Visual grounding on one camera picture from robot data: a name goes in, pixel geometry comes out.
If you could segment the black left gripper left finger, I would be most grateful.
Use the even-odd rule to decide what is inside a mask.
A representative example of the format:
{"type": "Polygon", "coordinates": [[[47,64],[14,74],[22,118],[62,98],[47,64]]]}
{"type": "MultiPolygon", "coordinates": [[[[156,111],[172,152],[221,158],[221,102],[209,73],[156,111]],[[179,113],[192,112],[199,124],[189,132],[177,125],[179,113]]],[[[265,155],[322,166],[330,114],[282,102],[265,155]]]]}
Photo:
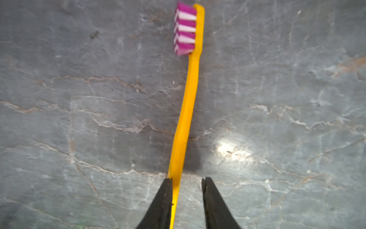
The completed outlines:
{"type": "Polygon", "coordinates": [[[136,229],[170,229],[173,181],[165,178],[136,229]]]}

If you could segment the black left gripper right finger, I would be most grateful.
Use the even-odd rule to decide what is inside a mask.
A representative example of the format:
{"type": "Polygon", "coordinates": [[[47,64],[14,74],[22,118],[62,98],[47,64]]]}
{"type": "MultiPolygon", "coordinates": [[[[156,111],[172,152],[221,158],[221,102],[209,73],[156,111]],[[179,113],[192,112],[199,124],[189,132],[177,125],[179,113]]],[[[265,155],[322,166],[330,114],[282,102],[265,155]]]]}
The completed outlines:
{"type": "Polygon", "coordinates": [[[210,177],[202,179],[202,192],[207,229],[241,229],[210,177]]]}

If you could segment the yellow toothbrush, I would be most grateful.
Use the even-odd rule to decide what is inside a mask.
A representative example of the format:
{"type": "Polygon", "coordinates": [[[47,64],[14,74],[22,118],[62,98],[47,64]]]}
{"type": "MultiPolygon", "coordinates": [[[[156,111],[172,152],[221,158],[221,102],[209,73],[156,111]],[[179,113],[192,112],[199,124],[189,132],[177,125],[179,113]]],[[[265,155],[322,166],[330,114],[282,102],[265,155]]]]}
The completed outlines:
{"type": "Polygon", "coordinates": [[[174,16],[174,51],[178,56],[188,55],[188,71],[180,116],[173,139],[167,177],[173,182],[170,228],[173,228],[180,181],[183,172],[193,109],[199,81],[200,57],[203,50],[205,9],[179,2],[174,16]]]}

